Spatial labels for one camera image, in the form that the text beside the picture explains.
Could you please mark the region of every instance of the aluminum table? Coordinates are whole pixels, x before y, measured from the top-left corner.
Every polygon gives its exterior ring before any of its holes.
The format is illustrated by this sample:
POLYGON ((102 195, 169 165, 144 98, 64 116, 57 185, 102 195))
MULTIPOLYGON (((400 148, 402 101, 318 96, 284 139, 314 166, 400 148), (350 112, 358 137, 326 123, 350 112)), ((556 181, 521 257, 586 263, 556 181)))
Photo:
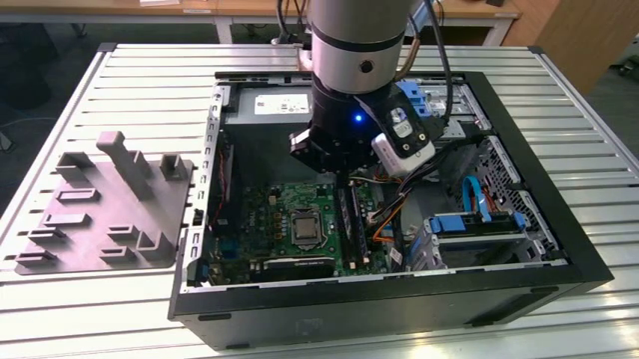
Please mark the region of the aluminum table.
MULTIPOLYGON (((449 47, 453 70, 482 71, 614 280, 508 325, 246 349, 254 358, 633 357, 639 353, 639 163, 544 55, 449 47)), ((166 320, 173 269, 19 276, 10 256, 59 180, 58 155, 118 130, 148 160, 200 162, 217 71, 296 70, 292 47, 117 45, 98 52, 0 220, 0 358, 201 358, 216 353, 166 320)), ((414 70, 441 70, 422 47, 414 70)), ((192 213, 184 214, 189 223, 192 213)))

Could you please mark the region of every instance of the black cable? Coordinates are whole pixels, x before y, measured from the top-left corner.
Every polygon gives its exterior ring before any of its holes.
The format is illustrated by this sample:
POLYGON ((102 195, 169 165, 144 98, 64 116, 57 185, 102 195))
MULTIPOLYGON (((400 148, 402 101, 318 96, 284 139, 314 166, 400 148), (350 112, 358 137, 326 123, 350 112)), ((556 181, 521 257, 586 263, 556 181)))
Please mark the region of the black cable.
POLYGON ((452 112, 452 72, 450 72, 450 63, 448 62, 446 49, 442 46, 442 36, 441 29, 438 28, 437 17, 434 15, 434 9, 432 8, 430 0, 422 0, 424 5, 426 6, 428 16, 430 17, 432 22, 432 31, 434 33, 434 42, 437 43, 438 57, 441 58, 442 73, 446 77, 446 110, 444 112, 442 118, 448 120, 450 118, 452 112))
POLYGON ((414 23, 414 18, 412 17, 412 15, 408 15, 408 21, 410 22, 412 33, 414 35, 413 37, 418 38, 418 28, 417 28, 417 24, 414 23))
POLYGON ((293 0, 294 5, 296 5, 296 11, 297 11, 297 36, 300 36, 304 33, 304 23, 301 22, 301 17, 304 13, 304 8, 306 6, 306 0, 301 2, 301 7, 300 4, 297 3, 297 0, 293 0))
POLYGON ((453 150, 456 150, 461 146, 465 146, 468 144, 477 144, 478 142, 482 141, 484 138, 485 138, 484 135, 476 135, 462 140, 456 140, 448 143, 436 152, 430 160, 428 162, 424 162, 418 167, 416 167, 416 169, 412 170, 412 172, 408 173, 408 175, 404 177, 404 181, 397 187, 394 196, 392 197, 392 199, 388 200, 384 207, 373 214, 372 218, 377 218, 382 213, 392 211, 394 209, 394 207, 402 202, 408 194, 412 192, 413 185, 416 184, 416 182, 421 178, 424 178, 424 176, 428 176, 438 169, 438 165, 441 164, 442 160, 446 158, 448 153, 450 153, 453 150))
POLYGON ((284 23, 284 15, 281 14, 281 4, 284 0, 277 0, 276 13, 277 13, 277 24, 280 25, 280 40, 288 37, 286 24, 284 23))
POLYGON ((438 5, 438 24, 442 26, 444 21, 446 20, 446 12, 442 10, 442 5, 438 0, 434 0, 438 5))

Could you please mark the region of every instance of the sticker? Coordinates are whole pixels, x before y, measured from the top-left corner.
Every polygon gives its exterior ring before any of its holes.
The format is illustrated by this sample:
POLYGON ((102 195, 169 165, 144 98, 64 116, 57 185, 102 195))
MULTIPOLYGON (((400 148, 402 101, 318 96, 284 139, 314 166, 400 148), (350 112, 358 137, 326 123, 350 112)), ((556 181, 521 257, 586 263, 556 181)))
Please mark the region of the sticker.
POLYGON ((308 114, 308 95, 258 95, 256 97, 256 114, 308 114))
POLYGON ((394 130, 394 134, 397 134, 398 138, 404 138, 412 133, 412 126, 408 120, 404 120, 393 125, 392 129, 394 130))
POLYGON ((393 261, 396 261, 397 264, 401 265, 402 256, 400 252, 394 249, 394 247, 390 249, 390 258, 393 261))
POLYGON ((204 9, 184 9, 181 11, 182 13, 210 13, 210 10, 204 10, 204 9))
POLYGON ((517 17, 517 13, 496 13, 494 17, 517 17))

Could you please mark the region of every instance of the blue plastic latch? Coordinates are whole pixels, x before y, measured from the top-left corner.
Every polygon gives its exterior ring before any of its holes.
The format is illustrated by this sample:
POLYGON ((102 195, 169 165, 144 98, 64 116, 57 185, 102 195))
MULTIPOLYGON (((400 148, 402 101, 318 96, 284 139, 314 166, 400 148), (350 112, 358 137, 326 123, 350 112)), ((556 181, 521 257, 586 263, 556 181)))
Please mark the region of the blue plastic latch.
POLYGON ((460 215, 440 215, 437 219, 444 232, 462 232, 466 230, 460 215))
POLYGON ((441 232, 441 224, 438 223, 438 218, 437 217, 433 217, 428 220, 428 222, 430 222, 430 230, 432 230, 432 233, 438 233, 441 232))
POLYGON ((422 105, 425 99, 418 85, 414 81, 400 81, 397 86, 406 95, 413 106, 422 105))
POLYGON ((517 224, 518 230, 524 230, 525 229, 525 217, 518 212, 514 212, 514 214, 512 216, 514 218, 514 223, 517 224))
POLYGON ((208 266, 204 264, 201 266, 201 277, 206 278, 208 276, 208 266))

